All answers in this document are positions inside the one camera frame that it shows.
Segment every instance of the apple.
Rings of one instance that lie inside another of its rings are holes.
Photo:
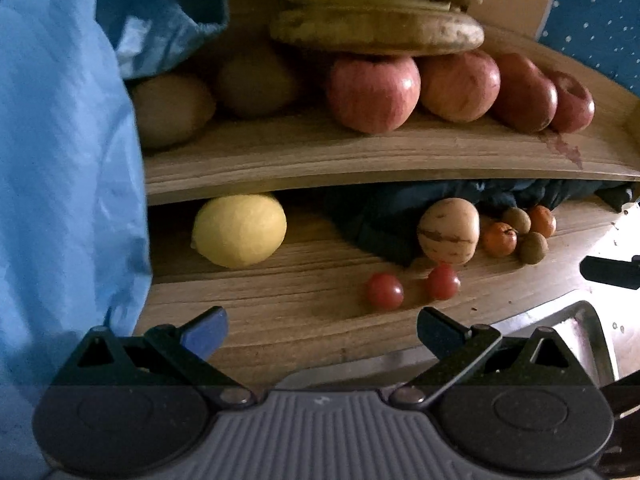
[[[558,92],[551,79],[522,54],[495,59],[500,69],[500,91],[492,113],[524,134],[544,130],[558,108]]]
[[[468,123],[482,117],[500,91],[500,70],[481,50],[418,60],[422,77],[420,102],[432,114]]]
[[[591,92],[565,72],[555,70],[546,76],[558,90],[558,110],[551,121],[551,129],[559,134],[574,134],[589,126],[596,112]]]
[[[420,73],[411,57],[340,56],[329,72],[326,97],[339,123],[364,134],[384,134],[414,111]]]

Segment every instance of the gray ribbed plate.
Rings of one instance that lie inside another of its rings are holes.
[[[62,472],[51,480],[78,477]],[[375,391],[273,391],[222,413],[189,455],[140,480],[506,480],[458,455],[427,416]],[[565,480],[600,479],[585,470]]]

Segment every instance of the small orange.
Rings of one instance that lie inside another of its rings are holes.
[[[550,238],[556,232],[556,217],[543,205],[532,207],[528,211],[531,218],[532,233],[540,233],[545,238]]]
[[[495,222],[482,233],[482,246],[494,258],[509,256],[516,250],[518,235],[513,227]]]

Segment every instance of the dark fabric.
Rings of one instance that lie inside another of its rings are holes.
[[[554,209],[569,198],[594,193],[620,210],[630,185],[601,180],[430,180],[359,184],[326,190],[324,211],[342,236],[370,253],[402,266],[422,254],[415,234],[426,209],[443,198],[469,200],[481,213],[499,216],[513,206]]]

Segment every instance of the wood grain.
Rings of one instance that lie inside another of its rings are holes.
[[[582,168],[537,136],[482,118],[453,124],[417,109],[388,136],[361,136],[324,107],[259,121],[216,120],[190,143],[145,157],[150,205],[228,193],[334,184],[443,178],[640,180],[640,153],[623,127],[638,98],[613,81],[540,44],[494,27],[485,48],[520,51],[541,66],[573,73],[591,89],[596,117],[579,134]]]
[[[220,304],[228,311],[230,333],[212,362],[256,385],[273,384],[309,366],[417,345],[415,317],[425,304],[418,278],[428,272],[428,262],[396,267],[343,241],[313,206],[284,204],[289,231],[283,245],[265,262],[243,270],[216,267],[190,249],[198,203],[152,208],[155,279],[138,332],[160,323],[180,325]],[[495,322],[587,288],[578,272],[580,260],[601,240],[599,254],[616,253],[607,241],[608,234],[618,233],[614,224],[623,222],[629,230],[630,216],[636,225],[639,221],[637,214],[617,215],[596,200],[567,202],[556,215],[558,232],[542,263],[523,267],[515,258],[496,260],[478,249],[460,269],[460,294],[438,307],[463,323]],[[402,310],[370,313],[362,285],[380,270],[401,277]]]

